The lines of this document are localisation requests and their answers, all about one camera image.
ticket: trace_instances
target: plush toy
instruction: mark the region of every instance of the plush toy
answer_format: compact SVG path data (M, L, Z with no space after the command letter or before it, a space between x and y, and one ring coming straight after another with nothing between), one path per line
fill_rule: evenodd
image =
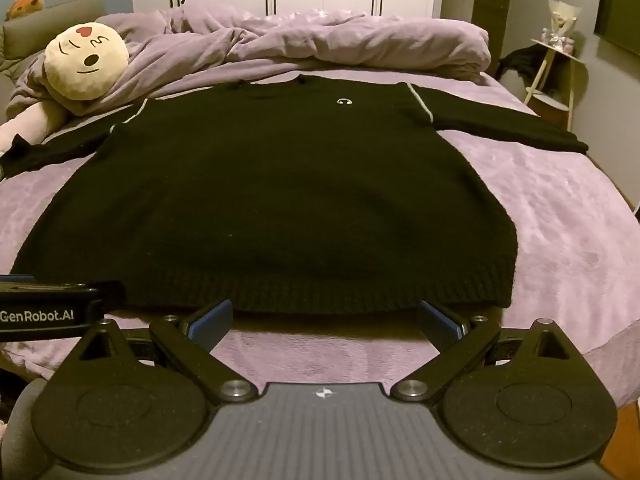
M128 64L124 40L102 23L68 28L44 51L47 82L73 101L88 101L106 94Z
M9 10L7 11L7 20L14 18L20 18L26 16L32 12L42 10L44 7L44 0L15 0Z
M89 101L105 95L129 64L120 35L102 23L83 23L57 35L44 51L47 83L62 97ZM39 144L59 130L68 112L55 100L44 100L0 126L0 155L20 135Z

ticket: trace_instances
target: purple bedsheet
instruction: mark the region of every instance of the purple bedsheet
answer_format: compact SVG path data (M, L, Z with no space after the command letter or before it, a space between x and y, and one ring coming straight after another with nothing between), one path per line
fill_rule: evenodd
M322 70L370 82L409 81L464 98L527 111L491 78L484 85L427 75ZM263 82L295 77L290 72ZM622 406L640 396L640 226L609 179L577 153L536 150L448 130L441 134L473 165L513 218L518 258L504 326L556 320ZM0 273L12 262L55 192L83 163L22 174L0 184ZM141 326L129 313L121 326ZM0 366L49 377L74 340L6 344ZM242 316L213 351L263 386L267 381L381 381L389 387L436 355L410 316L326 319Z

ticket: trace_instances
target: white trim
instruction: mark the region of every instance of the white trim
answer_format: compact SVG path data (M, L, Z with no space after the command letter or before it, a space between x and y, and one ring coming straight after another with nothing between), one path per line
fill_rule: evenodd
M429 110L427 108L427 105L424 104L424 101L418 95L418 92L415 91L415 88L411 85L411 83L406 83L406 85L409 87L409 90L411 90L411 93L414 95L414 97L418 100L418 102L420 103L420 106L422 107L422 109L429 114L429 117L431 119L431 123L433 123L433 114L431 113L431 110Z
M140 112L142 110L145 109L146 106L146 102L148 101L148 99L145 99L144 101L142 101L142 106L140 107L140 110L138 110L134 115L132 115L129 119L127 119L126 121L122 121L122 124L127 124L130 120L132 120L134 117L138 117L140 115Z
M156 101L164 101L165 99L173 99L174 97L180 97L181 95L191 94L193 92L200 92L201 90L208 90L209 88L213 88L213 86L201 86L199 88L192 88L191 90L183 90L182 92L177 92L175 94L162 95L160 97L156 97Z

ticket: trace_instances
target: round pad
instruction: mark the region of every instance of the round pad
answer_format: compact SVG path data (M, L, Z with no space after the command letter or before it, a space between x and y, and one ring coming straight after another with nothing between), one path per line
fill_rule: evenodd
M480 368L455 381L440 407L449 431L472 452L512 467L560 468L606 446L616 425L607 396L580 370L547 358Z
M209 413L194 383L111 360L54 377L36 400L33 430L51 454L72 469L117 472L166 460L194 441Z
M70 27L44 51L47 81L60 95L74 101L106 94L128 64L124 40L103 23Z

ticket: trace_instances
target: white logo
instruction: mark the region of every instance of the white logo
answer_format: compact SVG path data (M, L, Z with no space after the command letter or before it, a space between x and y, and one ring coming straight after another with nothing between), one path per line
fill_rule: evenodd
M22 312L8 313L6 310L0 311L0 322L16 323L25 321L64 321L65 319L73 319L73 310L63 310L62 313L59 310L53 312L32 312L31 310L24 310Z
M321 399L328 399L329 397L331 397L334 393L327 388L326 386L323 388L320 388L318 391L316 391L316 395L318 397L320 397Z

